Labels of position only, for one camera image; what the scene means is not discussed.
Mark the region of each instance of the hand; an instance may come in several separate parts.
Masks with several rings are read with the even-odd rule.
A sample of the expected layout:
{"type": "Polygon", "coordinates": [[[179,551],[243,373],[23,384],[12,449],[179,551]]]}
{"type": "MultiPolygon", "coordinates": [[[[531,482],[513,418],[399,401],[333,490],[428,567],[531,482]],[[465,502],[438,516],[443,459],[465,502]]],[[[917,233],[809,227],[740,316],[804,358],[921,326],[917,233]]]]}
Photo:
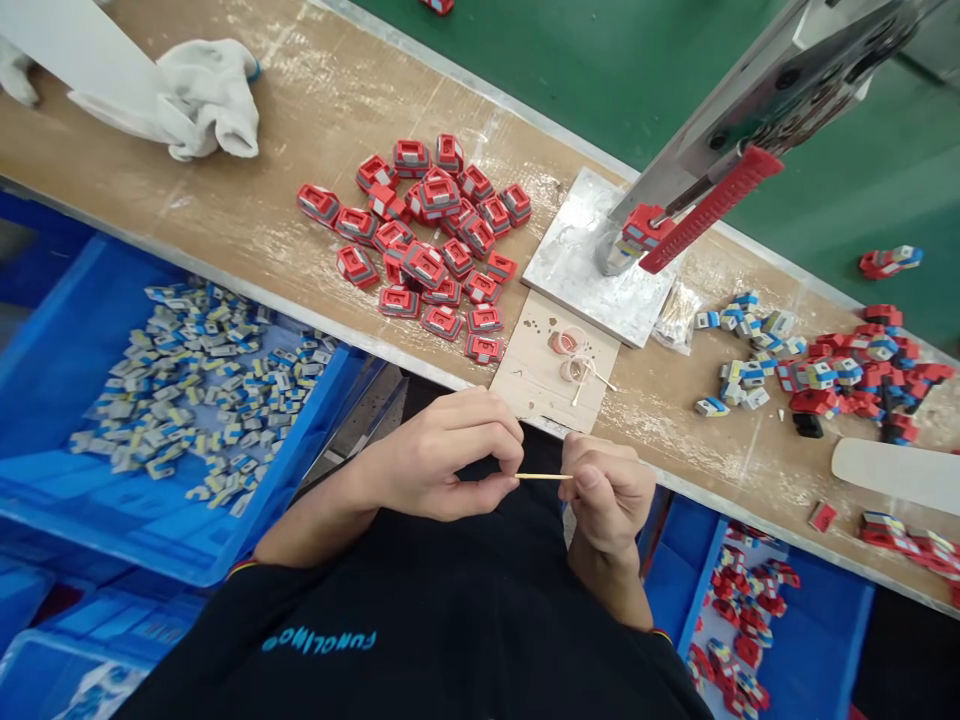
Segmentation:
{"type": "Polygon", "coordinates": [[[560,499],[577,516],[577,531],[594,550],[618,556],[635,548],[636,536],[650,514],[657,486],[654,471],[640,463],[636,451],[582,433],[563,441],[564,480],[560,499]]]}
{"type": "Polygon", "coordinates": [[[507,404],[483,387],[444,395],[353,461],[370,509],[435,520],[489,513],[519,481],[523,430],[507,404]],[[493,455],[502,472],[477,483],[456,476],[493,455]]]}

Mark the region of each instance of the sleeve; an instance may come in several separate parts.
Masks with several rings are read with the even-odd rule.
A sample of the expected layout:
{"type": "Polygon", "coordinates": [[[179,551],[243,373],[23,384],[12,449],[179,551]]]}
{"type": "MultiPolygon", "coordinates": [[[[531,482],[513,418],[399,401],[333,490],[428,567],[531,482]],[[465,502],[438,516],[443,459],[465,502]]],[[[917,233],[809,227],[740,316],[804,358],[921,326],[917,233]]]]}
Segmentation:
{"type": "MultiPolygon", "coordinates": [[[[683,659],[673,647],[670,636],[663,630],[654,629],[650,632],[641,632],[632,628],[625,628],[630,633],[633,643],[659,676],[665,685],[675,706],[679,706],[682,717],[706,718],[711,720],[713,713],[707,707],[703,698],[693,685],[693,680],[687,674],[683,659]]],[[[671,717],[681,717],[676,712],[671,717]]]]}
{"type": "Polygon", "coordinates": [[[319,585],[329,566],[298,570],[243,563],[210,598],[196,624],[114,715],[191,715],[191,698],[222,684],[319,585]]]}

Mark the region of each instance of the metal base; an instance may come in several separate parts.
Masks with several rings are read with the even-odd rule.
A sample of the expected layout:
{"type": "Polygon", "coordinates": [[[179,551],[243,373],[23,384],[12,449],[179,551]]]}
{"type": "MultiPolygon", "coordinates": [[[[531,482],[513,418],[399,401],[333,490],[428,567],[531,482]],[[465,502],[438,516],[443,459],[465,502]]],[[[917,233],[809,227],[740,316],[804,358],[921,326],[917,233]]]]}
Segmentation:
{"type": "Polygon", "coordinates": [[[606,245],[622,231],[607,218],[622,197],[622,188],[582,169],[523,273],[523,283],[625,345],[642,348],[677,276],[680,259],[658,275],[639,267],[620,275],[600,273],[594,253],[598,245],[606,245]]]}

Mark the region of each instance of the red handle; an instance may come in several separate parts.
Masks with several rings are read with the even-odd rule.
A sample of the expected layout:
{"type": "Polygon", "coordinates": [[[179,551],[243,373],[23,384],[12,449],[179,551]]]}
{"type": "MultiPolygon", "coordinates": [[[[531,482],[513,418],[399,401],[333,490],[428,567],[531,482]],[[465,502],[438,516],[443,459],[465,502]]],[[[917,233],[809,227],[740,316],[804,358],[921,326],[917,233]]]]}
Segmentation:
{"type": "Polygon", "coordinates": [[[783,163],[766,150],[751,145],[737,166],[685,217],[655,250],[640,261],[651,275],[663,270],[681,252],[730,212],[757,186],[783,170],[783,163]]]}

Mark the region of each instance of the wooden table surface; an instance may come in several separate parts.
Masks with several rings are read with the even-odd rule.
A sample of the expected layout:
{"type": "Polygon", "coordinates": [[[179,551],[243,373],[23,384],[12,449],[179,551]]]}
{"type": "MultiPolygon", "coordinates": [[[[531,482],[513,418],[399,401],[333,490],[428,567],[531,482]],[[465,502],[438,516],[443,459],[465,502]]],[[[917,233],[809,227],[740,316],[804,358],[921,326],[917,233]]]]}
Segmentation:
{"type": "MultiPolygon", "coordinates": [[[[440,132],[453,132],[496,187],[519,182],[531,196],[532,221],[498,243],[522,272],[581,167],[622,181],[556,134],[309,3],[116,0],[109,14],[153,57],[198,37],[233,37],[250,48],[264,69],[253,86],[259,157],[218,153],[178,163],[166,148],[86,115],[58,81],[37,72],[43,98],[37,110],[0,97],[0,175],[7,183],[450,387],[489,385],[496,368],[463,357],[462,340],[450,344],[416,323],[384,317],[375,290],[343,281],[335,267],[343,241],[297,209],[299,186],[323,185],[347,204],[361,205],[353,175],[364,158],[388,155],[399,138],[432,144],[440,132]]],[[[762,201],[762,193],[751,199],[762,201]]],[[[426,239],[426,231],[421,236],[426,239]]],[[[807,337],[859,322],[809,281],[715,230],[688,253],[681,279],[711,306],[757,288],[763,311],[795,310],[807,337]]],[[[503,294],[505,337],[527,292],[514,281],[503,294]]],[[[777,410],[787,398],[775,387],[769,388],[773,401],[757,412],[736,409],[706,420],[692,410],[716,393],[720,363],[744,355],[742,341],[718,331],[697,333],[690,357],[653,341],[642,350],[621,347],[610,378],[621,391],[607,393],[595,434],[634,446],[662,470],[667,487],[957,615],[939,576],[853,535],[860,513],[878,510],[960,539],[960,518],[831,475],[837,440],[875,437],[870,423],[842,417],[825,424],[824,439],[801,438],[789,415],[780,421],[777,410]],[[821,498],[840,513],[825,535],[806,523],[821,498]]],[[[960,383],[932,393],[918,415],[923,447],[960,447],[958,407],[960,383]]]]}

